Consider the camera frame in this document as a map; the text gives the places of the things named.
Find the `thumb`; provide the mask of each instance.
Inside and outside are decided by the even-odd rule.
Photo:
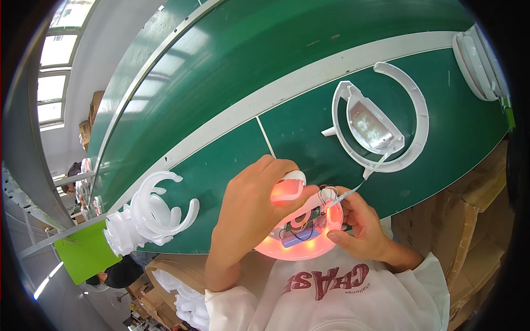
[[[353,253],[356,251],[358,239],[354,238],[353,236],[347,234],[344,231],[331,230],[328,232],[327,237],[337,246],[349,253]]]
[[[316,185],[309,185],[304,187],[304,190],[302,191],[302,194],[296,199],[292,201],[286,201],[282,206],[282,212],[285,215],[289,215],[292,212],[295,212],[297,209],[302,207],[304,203],[311,197],[311,195],[315,194],[319,191],[319,187]]]

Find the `fingernail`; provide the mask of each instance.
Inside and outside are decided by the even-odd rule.
[[[336,242],[339,241],[340,237],[336,233],[329,232],[328,233],[328,239],[331,240],[332,242],[336,243]]]

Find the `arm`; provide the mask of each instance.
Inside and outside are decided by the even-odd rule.
[[[286,173],[297,169],[293,161],[264,155],[228,183],[206,261],[205,279],[210,291],[234,287],[239,279],[241,258],[319,190],[310,185],[296,200],[271,202],[274,185]]]
[[[337,190],[339,194],[343,194],[349,189],[337,186]],[[352,226],[355,237],[333,230],[328,233],[328,238],[351,256],[385,262],[393,272],[414,270],[423,261],[423,256],[414,249],[400,245],[384,235],[375,209],[359,193],[348,195],[341,204],[343,222]]]

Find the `blue battery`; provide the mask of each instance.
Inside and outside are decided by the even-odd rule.
[[[300,232],[297,232],[296,235],[289,231],[285,233],[284,237],[281,240],[281,244],[285,247],[291,247],[299,243],[303,243],[304,241],[308,241],[316,236],[318,236],[322,232],[321,228],[319,226],[315,226],[311,229],[304,229]]]

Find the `white sweatshirt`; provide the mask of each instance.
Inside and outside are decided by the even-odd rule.
[[[276,261],[263,297],[244,287],[206,290],[210,331],[446,330],[449,292],[432,254],[393,274],[335,247],[306,261]]]

